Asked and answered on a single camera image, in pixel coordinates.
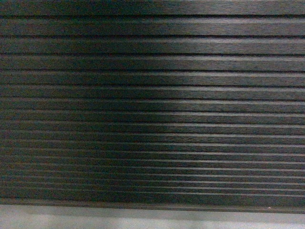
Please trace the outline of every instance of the ribbed surface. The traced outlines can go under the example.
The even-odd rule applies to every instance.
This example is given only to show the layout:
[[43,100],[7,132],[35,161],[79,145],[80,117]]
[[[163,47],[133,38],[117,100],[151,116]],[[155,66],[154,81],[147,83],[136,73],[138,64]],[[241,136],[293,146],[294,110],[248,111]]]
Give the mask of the ribbed surface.
[[0,6],[0,197],[305,205],[305,1]]

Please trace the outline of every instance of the gray floor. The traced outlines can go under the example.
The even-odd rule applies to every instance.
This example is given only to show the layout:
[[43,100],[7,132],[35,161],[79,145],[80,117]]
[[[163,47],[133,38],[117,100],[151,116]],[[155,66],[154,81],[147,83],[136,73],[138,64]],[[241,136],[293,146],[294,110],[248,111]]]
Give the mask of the gray floor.
[[0,205],[0,229],[305,229],[305,215]]

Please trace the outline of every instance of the dark slatted panel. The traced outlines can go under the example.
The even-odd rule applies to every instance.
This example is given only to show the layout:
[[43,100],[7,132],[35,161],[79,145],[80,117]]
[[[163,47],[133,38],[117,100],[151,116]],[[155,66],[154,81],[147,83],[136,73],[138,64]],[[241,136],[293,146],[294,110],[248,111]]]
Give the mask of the dark slatted panel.
[[4,2],[0,201],[304,208],[304,6]]

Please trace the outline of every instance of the horizontal slat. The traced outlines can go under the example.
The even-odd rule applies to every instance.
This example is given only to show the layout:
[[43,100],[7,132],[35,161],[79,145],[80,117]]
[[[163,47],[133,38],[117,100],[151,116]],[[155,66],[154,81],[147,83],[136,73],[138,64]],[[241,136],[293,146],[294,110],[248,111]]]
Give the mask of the horizontal slat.
[[303,88],[0,85],[0,91],[2,97],[25,98],[305,100]]
[[304,54],[304,39],[224,38],[0,38],[0,53]]
[[0,98],[5,109],[304,113],[305,102]]
[[303,0],[95,0],[4,2],[0,15],[211,15],[211,14],[305,14]]
[[118,134],[103,132],[11,131],[0,130],[1,139],[76,140],[103,142],[186,142],[231,144],[289,144],[305,143],[304,135],[220,135],[220,134]]
[[17,170],[1,169],[3,177],[44,177],[47,180],[68,180],[79,182],[81,180],[151,180],[157,182],[262,182],[262,183],[304,183],[305,177],[298,176],[253,176],[253,175],[212,175],[212,174],[154,174],[154,173],[107,173],[107,172],[81,172],[81,171],[51,171],[51,170]]
[[21,169],[38,169],[43,167],[46,170],[65,169],[79,171],[100,171],[103,167],[133,167],[133,168],[165,168],[165,169],[201,169],[201,168],[238,168],[238,169],[287,169],[295,170],[296,172],[305,172],[303,169],[305,162],[285,162],[285,161],[228,161],[228,160],[165,160],[165,159],[110,159],[101,158],[100,160],[91,160],[87,163],[79,162],[75,159],[67,158],[51,158],[51,157],[11,157],[3,159],[1,166],[9,168]]
[[305,35],[300,18],[0,19],[1,36]]
[[283,182],[236,182],[236,181],[185,181],[185,180],[132,180],[132,179],[90,179],[90,178],[64,178],[64,177],[26,177],[2,176],[3,183],[54,183],[79,186],[169,186],[169,187],[228,187],[228,188],[289,188],[301,189],[305,183]]
[[1,121],[0,128],[4,130],[47,131],[305,135],[305,126],[303,125]]
[[175,151],[104,151],[52,148],[1,148],[0,158],[62,158],[79,163],[112,159],[181,159],[181,160],[261,160],[303,162],[305,154],[293,153],[224,153],[224,152],[175,152]]
[[293,206],[302,207],[303,196],[298,195],[276,195],[276,194],[185,194],[175,192],[120,192],[111,191],[92,191],[92,190],[73,190],[62,188],[34,188],[19,187],[2,187],[0,188],[0,195],[2,197],[15,197],[20,198],[37,198],[42,199],[68,199],[78,201],[103,201],[103,202],[124,202],[124,203],[185,203],[185,204],[211,204],[221,205],[229,201],[232,205],[253,205],[253,206]]
[[304,195],[305,189],[287,189],[287,188],[246,188],[246,187],[147,187],[137,186],[131,187],[127,185],[119,186],[84,186],[79,184],[57,184],[57,183],[26,183],[26,182],[0,182],[2,187],[23,187],[23,188],[51,188],[51,189],[75,189],[92,191],[121,191],[121,192],[185,192],[195,194],[273,194],[273,195]]
[[0,71],[0,84],[225,85],[305,87],[303,73]]
[[303,153],[305,145],[220,144],[220,143],[126,143],[61,140],[0,139],[2,147],[70,148],[127,151],[190,151],[190,152],[278,152]]
[[0,55],[4,70],[226,70],[305,71],[304,57],[239,56],[15,56]]
[[305,114],[0,110],[0,120],[304,125]]
[[69,170],[66,165],[62,166],[60,170],[54,169],[52,167],[43,168],[36,167],[31,169],[26,169],[25,166],[14,165],[14,169],[6,166],[4,174],[20,174],[20,171],[25,174],[32,172],[32,175],[39,174],[52,174],[52,176],[70,176],[70,177],[100,177],[101,175],[107,174],[108,177],[110,174],[134,174],[141,176],[143,174],[162,174],[163,176],[190,176],[190,177],[219,177],[219,176],[237,176],[237,177],[248,177],[248,176],[268,176],[268,177],[288,177],[289,179],[298,179],[304,177],[304,172],[296,171],[293,169],[258,169],[258,168],[168,168],[168,167],[102,167],[100,170],[92,169],[81,169]]

